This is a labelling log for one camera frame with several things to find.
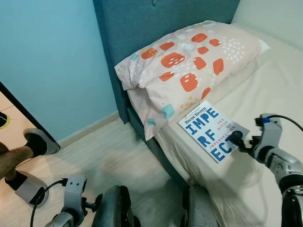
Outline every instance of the gray shoe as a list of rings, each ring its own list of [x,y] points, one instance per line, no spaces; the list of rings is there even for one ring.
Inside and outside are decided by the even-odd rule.
[[[40,129],[25,129],[23,131],[23,135],[24,135],[24,137],[27,141],[29,140],[29,136],[31,134],[38,135],[45,141],[45,143],[47,145],[47,150],[46,150],[45,155],[52,155],[52,154],[55,154],[55,153],[59,152],[60,146],[57,143],[53,142],[42,130],[40,130]]]
[[[47,185],[38,179],[37,177],[26,173],[19,171],[21,174],[27,176],[27,179],[23,182],[23,184],[15,191],[15,194],[19,196],[21,199],[23,199],[29,206],[33,207],[34,202],[33,199],[38,195],[38,192],[40,191],[41,188],[45,190],[47,188]],[[38,203],[37,208],[42,207],[45,202],[48,199],[48,191],[45,193],[44,196],[42,196],[42,199]]]

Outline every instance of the black sock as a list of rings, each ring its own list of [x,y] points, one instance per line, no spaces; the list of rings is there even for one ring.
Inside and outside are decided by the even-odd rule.
[[[8,117],[4,113],[0,112],[0,127],[5,125],[7,121],[8,121]]]
[[[24,181],[26,179],[27,179],[27,176],[25,176],[24,174],[21,174],[17,171],[15,179],[12,181],[7,181],[5,179],[5,183],[7,183],[12,189],[17,191],[17,189],[24,183]]]
[[[36,134],[30,134],[29,139],[25,146],[28,146],[32,149],[34,156],[44,155],[47,150],[46,142]]]

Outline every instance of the pillow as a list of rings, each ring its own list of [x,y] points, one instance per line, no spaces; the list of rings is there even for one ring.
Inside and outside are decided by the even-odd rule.
[[[205,21],[162,37],[122,60],[115,70],[124,90],[141,95],[136,101],[144,108],[135,105],[149,140],[266,49],[245,31]]]

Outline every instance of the yellow object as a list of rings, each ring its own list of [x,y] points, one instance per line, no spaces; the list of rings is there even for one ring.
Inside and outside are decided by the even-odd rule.
[[[3,117],[1,117],[3,120],[5,120],[6,121],[6,123],[4,124],[4,125],[2,125],[1,127],[0,127],[0,129],[4,129],[6,126],[8,126],[8,124],[9,124],[9,122],[10,122],[10,117],[6,114],[6,116],[8,117],[7,119],[4,119]]]

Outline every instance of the robotic hand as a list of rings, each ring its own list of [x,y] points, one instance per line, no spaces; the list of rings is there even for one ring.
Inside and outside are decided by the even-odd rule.
[[[282,227],[303,227],[302,163],[278,148],[282,134],[278,115],[265,113],[255,121],[262,135],[252,137],[251,148],[245,147],[244,141],[236,135],[231,136],[231,141],[241,152],[247,152],[258,162],[265,164],[275,175],[283,199]]]

